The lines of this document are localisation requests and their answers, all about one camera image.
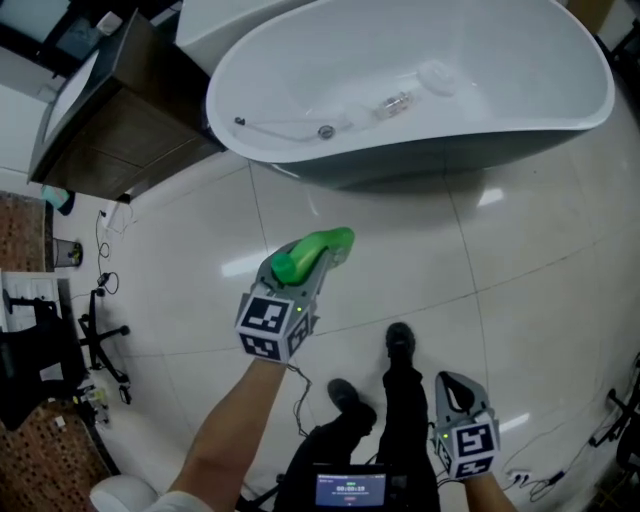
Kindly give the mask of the white power strip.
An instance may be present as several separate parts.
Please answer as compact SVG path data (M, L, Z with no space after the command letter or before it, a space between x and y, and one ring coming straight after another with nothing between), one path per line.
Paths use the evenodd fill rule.
M100 211L98 221L106 231L123 235L133 220L134 213L130 204L109 201Z

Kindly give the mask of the person's black shoe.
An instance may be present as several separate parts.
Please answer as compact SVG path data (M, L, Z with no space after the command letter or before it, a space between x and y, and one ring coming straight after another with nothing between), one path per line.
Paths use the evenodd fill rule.
M350 411L361 403L355 387L342 378L335 378L329 381L327 393L332 404L340 413Z
M404 322L391 324L386 331L387 355L392 365L413 365L416 339L412 329Z

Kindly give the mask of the black office chair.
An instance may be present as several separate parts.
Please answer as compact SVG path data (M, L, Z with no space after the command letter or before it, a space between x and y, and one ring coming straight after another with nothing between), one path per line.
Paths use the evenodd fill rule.
M628 400L622 400L614 388L609 390L606 399L614 404L614 411L619 411L620 415L600 438L592 436L588 445L598 448L604 442L616 441L616 463L640 478L640 352L632 363Z
M124 325L104 333L97 331L96 299L105 293L103 287L89 293L89 312L78 320L82 338L68 320L58 316L54 302L12 299L3 293L10 313L13 306L32 306L37 318L37 324L29 329L0 330L0 423L7 430L17 430L49 399L79 397L91 370L108 370L119 384L121 400L131 403L128 375L114 367L102 347L108 338L129 335L130 328Z

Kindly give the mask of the person's left forearm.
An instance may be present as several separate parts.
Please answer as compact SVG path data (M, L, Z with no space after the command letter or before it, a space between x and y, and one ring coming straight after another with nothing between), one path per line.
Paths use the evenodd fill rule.
M234 512L257 454L286 366L254 360L201 425L172 492L190 494L214 512Z

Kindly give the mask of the cardboard sheet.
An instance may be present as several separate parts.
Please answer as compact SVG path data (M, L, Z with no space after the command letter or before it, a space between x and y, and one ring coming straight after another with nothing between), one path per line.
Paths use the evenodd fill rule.
M568 0L568 10L591 33L602 28L615 0Z

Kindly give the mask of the person's right forearm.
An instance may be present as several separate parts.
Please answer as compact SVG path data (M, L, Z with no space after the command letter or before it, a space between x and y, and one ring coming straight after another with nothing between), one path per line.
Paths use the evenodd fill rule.
M469 512L517 512L492 473L463 482Z

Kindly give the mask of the green plastic bottle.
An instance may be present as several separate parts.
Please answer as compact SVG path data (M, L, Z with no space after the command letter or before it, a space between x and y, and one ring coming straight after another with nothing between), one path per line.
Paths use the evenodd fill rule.
M316 268L320 258L329 255L331 264L338 266L349 256L355 232L348 227L316 231L281 249L271 258L271 271L283 285L301 285Z

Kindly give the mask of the person's leg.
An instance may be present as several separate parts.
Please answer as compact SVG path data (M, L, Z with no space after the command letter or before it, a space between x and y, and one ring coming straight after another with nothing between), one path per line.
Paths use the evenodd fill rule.
M351 454L377 421L367 404L349 406L332 422L317 426L297 449L281 483L274 512L308 512L314 507L315 464L348 466Z
M400 512L440 512L437 480L427 454L428 404L422 374L393 359L383 376L387 411L376 462L391 474Z

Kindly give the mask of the person's white shirt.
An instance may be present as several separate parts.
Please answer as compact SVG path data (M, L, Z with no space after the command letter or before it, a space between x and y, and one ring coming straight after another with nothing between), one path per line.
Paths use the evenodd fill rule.
M159 497L142 512L210 512L199 498L182 491L171 491Z

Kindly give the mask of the person's right leg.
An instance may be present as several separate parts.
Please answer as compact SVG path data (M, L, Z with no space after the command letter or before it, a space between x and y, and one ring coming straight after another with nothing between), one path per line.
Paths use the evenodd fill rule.
M427 454L428 404L422 374L393 359L383 376L387 411L376 462L391 474L400 512L440 512L437 480Z

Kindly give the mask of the black mesh wastebasket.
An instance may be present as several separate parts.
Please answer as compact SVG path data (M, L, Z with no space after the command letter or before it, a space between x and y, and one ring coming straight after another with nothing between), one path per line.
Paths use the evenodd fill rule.
M53 239L53 267L77 268L82 264L84 251L80 242Z

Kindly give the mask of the black chest monitor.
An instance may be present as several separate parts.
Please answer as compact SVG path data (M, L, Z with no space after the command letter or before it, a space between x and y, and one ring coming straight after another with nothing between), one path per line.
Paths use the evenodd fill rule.
M315 464L314 512L383 512L390 476L381 465Z

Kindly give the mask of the white box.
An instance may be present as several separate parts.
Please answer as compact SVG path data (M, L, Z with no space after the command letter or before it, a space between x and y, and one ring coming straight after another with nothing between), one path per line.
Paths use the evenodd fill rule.
M122 25L123 19L113 11L107 12L96 24L95 28L104 36L111 36Z

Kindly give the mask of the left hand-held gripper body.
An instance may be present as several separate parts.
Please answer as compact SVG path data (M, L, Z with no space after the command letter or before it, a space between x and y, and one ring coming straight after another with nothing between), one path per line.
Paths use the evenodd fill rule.
M288 363L313 334L319 284L286 286L275 290L256 283L242 296L235 331L246 354Z

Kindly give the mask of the person's left leg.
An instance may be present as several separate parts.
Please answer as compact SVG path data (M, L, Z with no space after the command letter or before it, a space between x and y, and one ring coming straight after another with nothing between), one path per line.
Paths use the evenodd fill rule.
M317 426L297 449L281 483L274 512L308 512L314 507L315 464L348 466L351 454L377 421L367 404L349 406L332 422Z

